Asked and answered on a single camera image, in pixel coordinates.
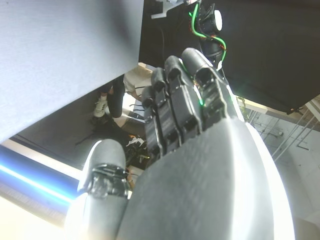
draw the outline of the robotic hand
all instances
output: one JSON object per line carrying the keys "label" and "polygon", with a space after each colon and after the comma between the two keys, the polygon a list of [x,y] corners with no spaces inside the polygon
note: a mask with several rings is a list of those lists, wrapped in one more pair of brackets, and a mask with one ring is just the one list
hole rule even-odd
{"label": "robotic hand", "polygon": [[79,220],[69,239],[293,240],[279,173],[227,80],[187,48],[151,83],[142,104],[153,163],[127,200],[120,145],[97,143],[66,219],[67,230]]}

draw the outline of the blue light strip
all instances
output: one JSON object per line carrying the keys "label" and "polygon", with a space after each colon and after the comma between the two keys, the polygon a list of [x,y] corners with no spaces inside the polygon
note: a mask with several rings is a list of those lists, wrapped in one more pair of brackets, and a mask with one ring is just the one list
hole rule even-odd
{"label": "blue light strip", "polygon": [[35,182],[25,176],[20,175],[19,173],[16,173],[15,171],[13,171],[5,166],[2,166],[1,164],[0,164],[0,170],[19,179],[19,180],[21,180],[21,181],[23,181],[23,182],[25,182],[25,183],[27,183],[27,184],[29,184],[29,185],[31,185],[31,186],[33,186],[33,187],[35,187],[35,188],[37,188],[37,189],[44,191],[47,194],[50,194],[58,199],[61,199],[67,203],[71,203],[73,201],[71,198],[64,196],[56,191],[53,191],[45,186],[42,186],[41,184],[39,184],[39,183],[37,183],[37,182]]}

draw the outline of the green wire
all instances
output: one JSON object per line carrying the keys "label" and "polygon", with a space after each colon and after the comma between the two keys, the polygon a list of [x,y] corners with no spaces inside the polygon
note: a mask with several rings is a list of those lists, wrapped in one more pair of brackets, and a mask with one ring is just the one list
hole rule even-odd
{"label": "green wire", "polygon": [[[197,16],[198,8],[199,8],[199,3],[197,3],[197,4],[195,5],[195,8],[194,8],[194,11],[193,11],[193,14],[192,14],[191,29],[192,29],[192,32],[193,32],[194,35],[196,35],[196,36],[198,36],[198,37],[201,37],[201,38],[207,38],[206,35],[203,35],[203,34],[197,32],[196,29],[195,29],[195,21],[196,21],[196,16]],[[222,59],[221,59],[221,61],[223,62],[224,59],[225,59],[225,57],[226,57],[226,53],[227,53],[227,45],[226,45],[225,41],[223,41],[221,38],[216,37],[216,36],[214,36],[213,38],[214,38],[215,40],[219,41],[219,42],[222,44],[222,46],[224,47],[224,51],[223,51],[223,55],[222,55]]]}

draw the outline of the back of robotic hand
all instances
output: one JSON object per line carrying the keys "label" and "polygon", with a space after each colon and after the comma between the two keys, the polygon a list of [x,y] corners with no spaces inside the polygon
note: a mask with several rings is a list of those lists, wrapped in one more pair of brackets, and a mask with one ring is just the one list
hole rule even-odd
{"label": "back of robotic hand", "polygon": [[91,150],[72,206],[82,204],[67,216],[67,230],[75,213],[79,220],[68,239],[293,240],[279,173],[227,80],[187,48],[151,83],[142,105],[153,163],[127,200],[122,149],[104,140],[99,154]]}

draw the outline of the white sneaker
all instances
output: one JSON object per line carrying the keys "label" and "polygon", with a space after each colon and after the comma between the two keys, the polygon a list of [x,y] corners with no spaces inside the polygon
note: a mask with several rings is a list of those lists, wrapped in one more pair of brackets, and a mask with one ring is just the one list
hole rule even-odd
{"label": "white sneaker", "polygon": [[106,106],[107,106],[107,97],[101,96],[99,98],[99,101],[95,104],[93,116],[97,118],[101,118],[103,115],[105,115]]}

